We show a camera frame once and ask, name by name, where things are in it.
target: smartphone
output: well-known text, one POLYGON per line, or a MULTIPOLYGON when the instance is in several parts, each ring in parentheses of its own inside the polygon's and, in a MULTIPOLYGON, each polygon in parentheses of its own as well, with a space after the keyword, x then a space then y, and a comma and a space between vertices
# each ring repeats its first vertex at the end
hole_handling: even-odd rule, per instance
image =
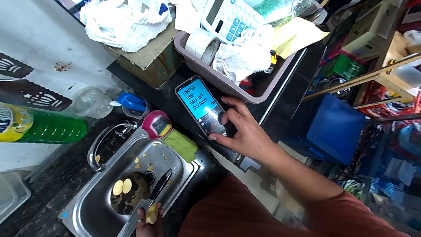
POLYGON ((199 76, 193 76, 176 87, 176 94, 206 137, 211 133, 227 136, 227 125, 219 123, 225 111, 199 76))

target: person's left hand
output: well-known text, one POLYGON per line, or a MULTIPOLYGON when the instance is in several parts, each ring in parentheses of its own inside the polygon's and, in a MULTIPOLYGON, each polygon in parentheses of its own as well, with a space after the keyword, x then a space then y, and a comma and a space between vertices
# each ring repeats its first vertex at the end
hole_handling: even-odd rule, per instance
POLYGON ((136 237, 165 237, 164 226, 162 225, 162 215, 164 209, 161 209, 158 213, 158 219, 155 224, 150 225, 145 223, 145 210, 139 208, 137 210, 138 218, 143 221, 138 222, 136 226, 136 237))

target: knife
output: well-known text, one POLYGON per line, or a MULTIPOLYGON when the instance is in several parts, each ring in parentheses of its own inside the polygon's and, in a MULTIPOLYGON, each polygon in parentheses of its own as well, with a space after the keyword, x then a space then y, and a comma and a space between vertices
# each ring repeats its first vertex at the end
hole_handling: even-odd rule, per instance
POLYGON ((123 228, 121 228, 120 233, 118 233, 117 237, 129 237, 136 229, 138 214, 137 209, 143 207, 145 209, 145 213, 148 208, 152 205, 152 203, 156 200, 158 195, 164 189, 165 185, 170 180, 171 175, 173 174, 172 169, 169 169, 157 182, 154 190, 152 190, 151 194, 149 195, 148 199, 142 199, 136 205, 133 213, 131 214, 130 218, 127 220, 126 224, 124 224, 123 228))

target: white tape roll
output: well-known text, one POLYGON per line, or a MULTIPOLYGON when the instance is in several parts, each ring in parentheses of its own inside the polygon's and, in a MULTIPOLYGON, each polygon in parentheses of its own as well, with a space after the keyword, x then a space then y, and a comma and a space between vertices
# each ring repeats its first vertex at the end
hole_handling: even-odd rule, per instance
POLYGON ((195 29, 186 42, 186 50, 210 65, 219 48, 219 39, 202 28, 195 29))

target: clear bottle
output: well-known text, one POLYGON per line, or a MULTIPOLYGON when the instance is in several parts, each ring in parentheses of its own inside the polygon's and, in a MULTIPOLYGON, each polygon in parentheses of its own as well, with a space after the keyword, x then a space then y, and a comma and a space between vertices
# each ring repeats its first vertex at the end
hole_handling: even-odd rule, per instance
POLYGON ((79 118, 0 103, 0 142, 73 143, 86 131, 79 118))

